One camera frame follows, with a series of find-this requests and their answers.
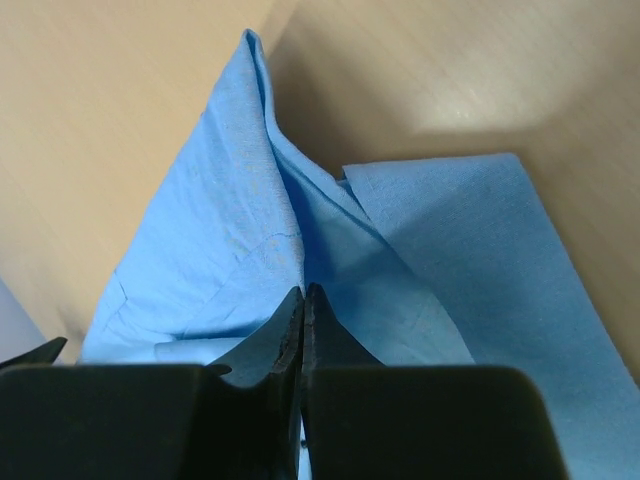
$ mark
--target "light blue fabric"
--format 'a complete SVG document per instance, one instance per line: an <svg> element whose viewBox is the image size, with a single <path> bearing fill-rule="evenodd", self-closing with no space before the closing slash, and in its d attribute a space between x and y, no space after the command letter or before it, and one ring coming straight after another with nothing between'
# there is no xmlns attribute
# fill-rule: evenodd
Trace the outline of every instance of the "light blue fabric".
<svg viewBox="0 0 640 480"><path fill-rule="evenodd" d="M246 32L82 360L209 363L310 282L385 363L526 372L574 478L640 478L640 393L518 159L349 166L336 182L280 132Z"/></svg>

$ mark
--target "blue fabric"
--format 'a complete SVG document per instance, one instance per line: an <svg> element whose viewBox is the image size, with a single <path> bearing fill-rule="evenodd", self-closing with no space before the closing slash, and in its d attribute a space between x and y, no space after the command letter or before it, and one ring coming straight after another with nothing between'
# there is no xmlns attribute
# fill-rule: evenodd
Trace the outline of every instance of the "blue fabric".
<svg viewBox="0 0 640 480"><path fill-rule="evenodd" d="M321 283L387 364L526 372L574 478L639 478L640 393L511 154L354 165L280 132L246 32L111 277L82 361L209 363Z"/></svg>

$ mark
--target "towel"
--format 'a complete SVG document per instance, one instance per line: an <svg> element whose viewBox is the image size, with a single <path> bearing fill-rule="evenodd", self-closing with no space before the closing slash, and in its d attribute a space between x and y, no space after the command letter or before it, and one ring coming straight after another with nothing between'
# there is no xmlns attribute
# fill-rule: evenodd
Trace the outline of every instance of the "towel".
<svg viewBox="0 0 640 480"><path fill-rule="evenodd" d="M525 372L574 478L640 478L640 392L518 158L351 165L336 181L278 128L246 31L112 274L81 361L210 363L310 282L388 365Z"/></svg>

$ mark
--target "table surface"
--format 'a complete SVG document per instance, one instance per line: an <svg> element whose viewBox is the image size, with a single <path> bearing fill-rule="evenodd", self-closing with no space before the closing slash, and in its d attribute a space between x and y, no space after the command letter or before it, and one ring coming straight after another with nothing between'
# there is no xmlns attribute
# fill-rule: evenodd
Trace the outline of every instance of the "table surface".
<svg viewBox="0 0 640 480"><path fill-rule="evenodd" d="M278 118L348 163L520 155L640 377L640 2L0 0L0 277L78 352L244 28Z"/></svg>

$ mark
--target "blue garment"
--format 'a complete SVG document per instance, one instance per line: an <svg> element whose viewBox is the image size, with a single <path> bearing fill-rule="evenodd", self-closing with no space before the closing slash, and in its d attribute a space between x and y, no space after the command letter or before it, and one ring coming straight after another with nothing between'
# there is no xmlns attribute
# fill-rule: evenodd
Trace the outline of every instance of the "blue garment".
<svg viewBox="0 0 640 480"><path fill-rule="evenodd" d="M496 364L540 388L574 478L640 477L640 392L511 154L353 165L282 134L246 32L111 277L84 362L209 363L295 285L392 365Z"/></svg>

